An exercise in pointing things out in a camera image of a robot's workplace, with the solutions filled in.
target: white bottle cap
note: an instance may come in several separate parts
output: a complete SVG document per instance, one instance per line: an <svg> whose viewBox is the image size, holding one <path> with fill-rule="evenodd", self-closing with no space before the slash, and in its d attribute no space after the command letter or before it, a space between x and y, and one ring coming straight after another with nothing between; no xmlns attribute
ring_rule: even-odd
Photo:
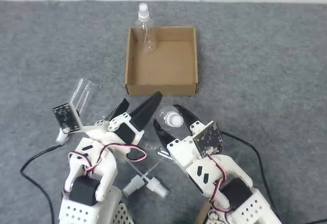
<svg viewBox="0 0 327 224"><path fill-rule="evenodd" d="M128 183L127 186L123 188L123 193L126 197L128 197L133 192L140 189L144 184L144 180L139 175L136 175L130 181L130 183Z"/></svg>
<svg viewBox="0 0 327 224"><path fill-rule="evenodd" d="M165 198L169 191L160 183L160 181L157 180L156 177L153 177L149 183L147 184L147 188L149 188L151 191L157 193L161 197Z"/></svg>
<svg viewBox="0 0 327 224"><path fill-rule="evenodd" d="M165 115L165 122L171 127L181 127L184 123L183 117L178 113L171 111Z"/></svg>
<svg viewBox="0 0 327 224"><path fill-rule="evenodd" d="M141 3L138 6L138 19L141 22L147 22L150 19L149 7L146 3Z"/></svg>

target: open cardboard box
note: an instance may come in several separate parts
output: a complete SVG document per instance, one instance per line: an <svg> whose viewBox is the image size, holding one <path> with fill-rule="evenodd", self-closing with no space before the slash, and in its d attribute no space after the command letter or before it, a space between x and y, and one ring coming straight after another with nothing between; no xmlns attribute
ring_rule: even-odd
<svg viewBox="0 0 327 224"><path fill-rule="evenodd" d="M135 29L128 33L125 85L129 95L194 95L198 88L198 57L194 27L154 28L157 47L142 51Z"/></svg>

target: circuit board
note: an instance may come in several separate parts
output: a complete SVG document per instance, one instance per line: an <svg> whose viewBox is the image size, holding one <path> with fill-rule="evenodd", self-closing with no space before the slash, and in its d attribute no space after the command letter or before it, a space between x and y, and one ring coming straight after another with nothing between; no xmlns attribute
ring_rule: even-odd
<svg viewBox="0 0 327 224"><path fill-rule="evenodd" d="M60 128L65 134L81 129L81 120L72 104L66 103L55 107L53 108L53 112L60 125Z"/></svg>
<svg viewBox="0 0 327 224"><path fill-rule="evenodd" d="M206 128L197 134L193 141L202 158L217 151L220 144L223 142L223 137L219 131L217 122L212 121Z"/></svg>

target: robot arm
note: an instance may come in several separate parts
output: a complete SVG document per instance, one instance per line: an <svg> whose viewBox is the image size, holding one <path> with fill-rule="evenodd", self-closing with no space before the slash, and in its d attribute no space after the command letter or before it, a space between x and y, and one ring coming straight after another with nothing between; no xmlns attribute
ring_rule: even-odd
<svg viewBox="0 0 327 224"><path fill-rule="evenodd" d="M54 109L63 132L89 136L68 155L70 172L64 184L60 224L109 224L116 213L126 214L127 209L120 204L122 193L113 186L118 173L113 153L128 157L131 148L136 148L144 153L136 161L146 156L136 145L161 98L157 92L131 113L126 112L129 104L123 100L107 117L89 127L81 124L71 104Z"/></svg>
<svg viewBox="0 0 327 224"><path fill-rule="evenodd" d="M154 120L153 126L170 157L188 174L198 190L212 205L206 224L280 224L269 203L250 176L229 156L219 154L223 138L215 121L204 125L188 109L174 105L190 131L179 140L164 131Z"/></svg>

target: black cable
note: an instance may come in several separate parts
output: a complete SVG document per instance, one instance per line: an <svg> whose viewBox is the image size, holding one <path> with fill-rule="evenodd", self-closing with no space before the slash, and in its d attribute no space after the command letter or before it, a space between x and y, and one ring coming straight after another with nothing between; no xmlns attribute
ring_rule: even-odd
<svg viewBox="0 0 327 224"><path fill-rule="evenodd" d="M258 152L258 150L252 145L250 144L249 142L237 137L237 136L234 136L230 133L227 133L225 131L221 131L221 134L225 135L225 136L228 136L230 138L233 138L247 146L249 146L256 154L257 158L258 158L258 161L259 161L259 167L260 167L260 172L261 172L261 177L262 177L262 181L264 182L264 185L265 185L265 188L266 188L266 191L267 191L267 195L268 195L268 198L269 198L269 201L270 201L270 204L273 208L273 211L275 212L275 214L277 215L277 217L280 219L279 215L277 214L277 211L276 211L276 206L275 206L275 203L273 202L272 200L272 197L271 197L271 193L270 193L270 190L269 190L269 187L268 187L268 183L267 183L267 180L266 180L266 177L265 177L265 172L264 172L264 167L262 165L262 160L261 160L261 156L260 156L260 153ZM327 222L327 218L326 219L321 219L321 220L315 220L315 221L312 221L312 222L308 222L308 223L305 223L305 224L319 224L319 223L325 223Z"/></svg>
<svg viewBox="0 0 327 224"><path fill-rule="evenodd" d="M48 152L51 152L53 150L56 150L57 148L60 148L62 146L64 146L66 144L66 142L56 145L56 146L52 146L47 148L46 150L43 150L41 152L39 152L38 154L34 155L32 158L30 158L20 169L20 174L27 179L28 181L30 181L34 186L36 186L38 189L40 189L40 191L43 193L43 195L45 196L46 200L48 201L49 204L49 208L50 208L50 214L51 214L51 224L55 224L55 214L54 214L54 210L53 210L53 205L52 205L52 201L48 195L48 193L41 187L40 184L38 184L36 181L34 181L32 178L30 178L28 175L26 175L24 173L24 170L26 169L26 167L36 158L40 157L43 154L46 154Z"/></svg>

